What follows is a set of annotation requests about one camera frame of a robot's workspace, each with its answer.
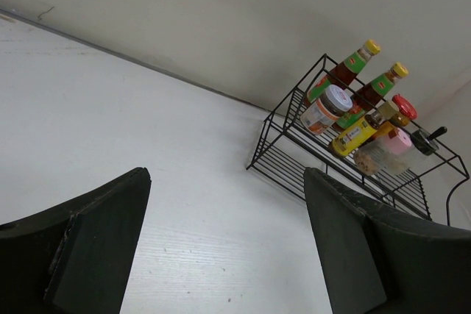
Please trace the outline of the red lid dark jar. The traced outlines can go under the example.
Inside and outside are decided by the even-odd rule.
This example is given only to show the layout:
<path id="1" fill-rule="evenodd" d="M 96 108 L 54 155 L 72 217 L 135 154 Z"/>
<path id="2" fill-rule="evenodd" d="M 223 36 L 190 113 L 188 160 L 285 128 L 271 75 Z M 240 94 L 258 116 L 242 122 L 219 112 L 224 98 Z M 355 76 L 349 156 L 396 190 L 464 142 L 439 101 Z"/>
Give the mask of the red lid dark jar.
<path id="1" fill-rule="evenodd" d="M 418 117 L 418 113 L 413 104 L 400 94 L 392 97 L 392 102 L 397 106 L 397 113 L 389 119 L 389 122 L 396 127 L 405 127 Z"/>

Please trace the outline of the green label sauce bottle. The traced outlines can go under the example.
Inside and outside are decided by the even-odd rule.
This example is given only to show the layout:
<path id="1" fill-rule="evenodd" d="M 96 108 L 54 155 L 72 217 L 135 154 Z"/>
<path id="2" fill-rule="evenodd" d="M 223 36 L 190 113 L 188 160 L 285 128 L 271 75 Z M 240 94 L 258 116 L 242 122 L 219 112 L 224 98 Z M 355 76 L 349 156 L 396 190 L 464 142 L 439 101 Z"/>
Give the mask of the green label sauce bottle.
<path id="1" fill-rule="evenodd" d="M 305 106 L 309 107 L 314 103 L 330 85 L 346 89 L 363 71 L 372 57 L 379 54 L 380 51 L 381 47 L 378 43 L 371 39 L 367 40 L 362 47 L 336 65 L 309 89 L 304 98 Z"/>

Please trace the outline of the white lid glass jar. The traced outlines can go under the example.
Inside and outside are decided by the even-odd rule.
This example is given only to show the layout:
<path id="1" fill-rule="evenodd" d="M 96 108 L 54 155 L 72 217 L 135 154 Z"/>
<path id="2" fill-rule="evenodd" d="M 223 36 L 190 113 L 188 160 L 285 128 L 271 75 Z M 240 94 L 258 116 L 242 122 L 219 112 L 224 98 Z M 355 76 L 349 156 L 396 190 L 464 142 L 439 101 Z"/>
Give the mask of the white lid glass jar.
<path id="1" fill-rule="evenodd" d="M 301 124 L 320 135 L 353 107 L 352 99 L 337 85 L 329 85 L 300 116 Z"/>

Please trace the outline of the black cap spice shaker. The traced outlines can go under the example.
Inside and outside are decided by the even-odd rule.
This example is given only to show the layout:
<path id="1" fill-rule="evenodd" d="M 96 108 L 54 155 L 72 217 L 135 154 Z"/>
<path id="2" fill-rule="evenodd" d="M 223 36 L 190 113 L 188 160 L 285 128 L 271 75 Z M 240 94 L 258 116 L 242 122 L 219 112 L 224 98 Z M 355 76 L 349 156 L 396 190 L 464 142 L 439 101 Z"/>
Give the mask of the black cap spice shaker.
<path id="1" fill-rule="evenodd" d="M 415 167 L 438 152 L 439 145 L 436 139 L 447 133 L 447 127 L 441 126 L 432 133 L 418 129 L 409 136 L 411 147 L 408 147 L 398 156 L 393 157 L 386 170 L 392 175 L 399 175 L 411 167 Z"/>

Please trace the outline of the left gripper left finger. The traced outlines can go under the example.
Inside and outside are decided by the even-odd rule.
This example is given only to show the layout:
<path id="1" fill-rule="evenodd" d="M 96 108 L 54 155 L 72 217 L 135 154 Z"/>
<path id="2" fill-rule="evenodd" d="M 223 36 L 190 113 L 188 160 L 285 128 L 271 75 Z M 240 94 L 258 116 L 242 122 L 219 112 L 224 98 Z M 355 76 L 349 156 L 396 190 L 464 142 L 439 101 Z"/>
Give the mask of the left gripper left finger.
<path id="1" fill-rule="evenodd" d="M 119 313 L 151 190 L 146 168 L 1 225 L 2 313 Z"/>

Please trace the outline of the pink cap spice shaker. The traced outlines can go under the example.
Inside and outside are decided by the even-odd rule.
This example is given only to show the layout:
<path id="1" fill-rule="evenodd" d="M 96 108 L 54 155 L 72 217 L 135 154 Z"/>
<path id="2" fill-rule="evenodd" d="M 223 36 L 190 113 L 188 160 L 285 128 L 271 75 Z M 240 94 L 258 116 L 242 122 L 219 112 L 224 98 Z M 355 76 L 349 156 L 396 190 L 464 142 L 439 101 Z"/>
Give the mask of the pink cap spice shaker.
<path id="1" fill-rule="evenodd" d="M 398 175 L 408 168 L 405 155 L 411 149 L 409 135 L 402 129 L 394 128 L 389 133 L 362 146 L 353 155 L 357 169 L 367 175 L 386 171 Z"/>

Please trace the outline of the small yellow brown bottle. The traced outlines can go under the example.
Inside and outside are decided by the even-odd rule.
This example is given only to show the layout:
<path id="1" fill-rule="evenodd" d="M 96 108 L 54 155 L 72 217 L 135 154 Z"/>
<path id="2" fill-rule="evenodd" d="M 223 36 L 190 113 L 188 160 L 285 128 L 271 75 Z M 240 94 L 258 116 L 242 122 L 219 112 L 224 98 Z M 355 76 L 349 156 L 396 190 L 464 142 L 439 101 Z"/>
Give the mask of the small yellow brown bottle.
<path id="1" fill-rule="evenodd" d="M 397 106 L 392 101 L 384 102 L 374 112 L 366 114 L 345 129 L 328 145 L 329 151 L 338 158 L 348 156 L 362 143 L 373 136 L 380 126 L 397 113 Z"/>

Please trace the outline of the red green sauce bottle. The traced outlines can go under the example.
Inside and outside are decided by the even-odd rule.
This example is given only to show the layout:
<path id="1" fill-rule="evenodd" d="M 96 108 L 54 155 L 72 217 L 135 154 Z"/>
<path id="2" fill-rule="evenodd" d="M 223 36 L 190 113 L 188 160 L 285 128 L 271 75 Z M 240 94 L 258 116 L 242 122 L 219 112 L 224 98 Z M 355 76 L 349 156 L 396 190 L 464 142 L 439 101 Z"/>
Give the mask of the red green sauce bottle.
<path id="1" fill-rule="evenodd" d="M 408 74 L 408 69 L 402 63 L 396 62 L 389 70 L 354 92 L 350 97 L 353 102 L 352 108 L 333 125 L 333 128 L 337 132 L 343 132 L 350 127 L 373 110 L 397 82 Z"/>

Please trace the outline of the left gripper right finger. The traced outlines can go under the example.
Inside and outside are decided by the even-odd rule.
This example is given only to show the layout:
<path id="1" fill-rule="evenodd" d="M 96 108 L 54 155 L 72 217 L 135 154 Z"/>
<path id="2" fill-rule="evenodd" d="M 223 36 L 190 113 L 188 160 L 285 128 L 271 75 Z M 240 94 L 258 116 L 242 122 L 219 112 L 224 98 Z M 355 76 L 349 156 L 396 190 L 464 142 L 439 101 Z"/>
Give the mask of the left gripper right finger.
<path id="1" fill-rule="evenodd" d="M 303 174 L 334 313 L 468 313 L 470 232 L 365 196 L 317 168 Z"/>

